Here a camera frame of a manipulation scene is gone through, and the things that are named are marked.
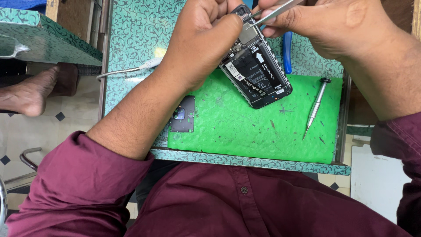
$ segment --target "tweezers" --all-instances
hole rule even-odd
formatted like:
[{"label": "tweezers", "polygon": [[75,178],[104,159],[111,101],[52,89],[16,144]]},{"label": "tweezers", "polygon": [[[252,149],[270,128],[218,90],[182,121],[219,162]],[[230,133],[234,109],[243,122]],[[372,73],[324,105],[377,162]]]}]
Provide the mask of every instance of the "tweezers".
[{"label": "tweezers", "polygon": [[[282,13],[284,13],[284,12],[286,12],[286,11],[288,11],[289,9],[291,9],[291,8],[293,8],[294,6],[296,6],[297,4],[299,4],[300,2],[302,2],[303,0],[288,0],[288,1],[286,1],[285,2],[285,0],[281,0],[281,1],[278,1],[277,2],[277,4],[279,4],[279,3],[283,3],[283,2],[285,2],[285,3],[283,3],[280,7],[278,7],[277,9],[275,9],[273,12],[271,12],[269,15],[267,15],[267,16],[265,16],[264,18],[262,18],[262,19],[260,19],[260,20],[258,20],[258,21],[256,21],[256,23],[254,23],[253,25],[251,25],[250,27],[248,27],[248,28],[251,28],[251,27],[253,27],[253,26],[255,26],[255,25],[258,25],[258,24],[260,24],[260,23],[263,23],[263,22],[265,22],[265,21],[267,21],[267,20],[269,20],[269,19],[272,19],[272,18],[274,18],[274,17],[276,17],[277,15],[280,15],[280,14],[282,14]],[[244,18],[243,19],[243,21],[246,21],[246,20],[248,20],[248,19],[250,19],[250,18],[252,18],[252,17],[255,17],[255,16],[258,16],[258,15],[260,15],[262,12],[263,12],[263,10],[264,9],[261,9],[260,11],[258,11],[258,12],[256,12],[256,13],[254,13],[253,15],[251,15],[251,16],[249,16],[249,17],[246,17],[246,18]]]}]

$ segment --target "green repair mat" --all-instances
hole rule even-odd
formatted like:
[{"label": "green repair mat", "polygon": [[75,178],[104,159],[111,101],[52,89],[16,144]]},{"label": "green repair mat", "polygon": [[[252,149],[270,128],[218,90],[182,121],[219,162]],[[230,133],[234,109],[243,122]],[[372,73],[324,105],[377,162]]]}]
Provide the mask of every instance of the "green repair mat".
[{"label": "green repair mat", "polygon": [[326,86],[305,140],[307,117],[320,89],[320,77],[288,75],[293,92],[253,109],[216,69],[194,95],[193,132],[169,132],[168,147],[234,156],[330,164],[341,99],[342,79]]}]

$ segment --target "hand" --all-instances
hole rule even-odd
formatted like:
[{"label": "hand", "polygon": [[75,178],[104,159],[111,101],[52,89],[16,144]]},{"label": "hand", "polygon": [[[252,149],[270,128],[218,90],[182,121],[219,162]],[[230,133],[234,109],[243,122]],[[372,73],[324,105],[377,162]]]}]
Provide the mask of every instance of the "hand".
[{"label": "hand", "polygon": [[203,85],[242,30],[242,19],[228,14],[241,0],[187,0],[157,70],[168,70],[186,91]]},{"label": "hand", "polygon": [[[253,13],[269,14],[277,0],[260,0]],[[394,37],[399,30],[386,15],[379,0],[308,0],[268,20],[266,37],[291,30],[308,37],[318,54],[341,61],[360,57]]]}]

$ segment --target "shirt button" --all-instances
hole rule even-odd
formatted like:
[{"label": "shirt button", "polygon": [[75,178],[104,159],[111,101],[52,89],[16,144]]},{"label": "shirt button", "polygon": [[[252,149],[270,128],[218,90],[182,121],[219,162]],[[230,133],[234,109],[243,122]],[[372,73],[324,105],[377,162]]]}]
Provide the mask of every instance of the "shirt button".
[{"label": "shirt button", "polygon": [[246,194],[248,192],[248,189],[246,187],[242,187],[241,188],[241,192],[244,193],[244,194]]}]

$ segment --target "white cable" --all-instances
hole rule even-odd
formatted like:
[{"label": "white cable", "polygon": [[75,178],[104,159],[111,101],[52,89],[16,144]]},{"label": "white cable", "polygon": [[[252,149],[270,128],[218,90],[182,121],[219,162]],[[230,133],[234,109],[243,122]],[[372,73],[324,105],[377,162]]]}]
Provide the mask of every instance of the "white cable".
[{"label": "white cable", "polygon": [[151,59],[151,60],[147,61],[146,63],[144,63],[140,67],[135,67],[135,68],[130,68],[130,69],[124,69],[124,70],[118,70],[118,71],[114,71],[114,72],[104,73],[104,74],[101,74],[101,75],[97,76],[96,79],[99,79],[101,77],[106,77],[106,76],[109,76],[109,75],[113,75],[113,74],[117,74],[117,73],[130,73],[130,72],[136,72],[136,71],[139,71],[139,70],[142,70],[142,69],[146,69],[146,68],[156,67],[156,66],[158,66],[161,63],[162,58],[163,57]]}]

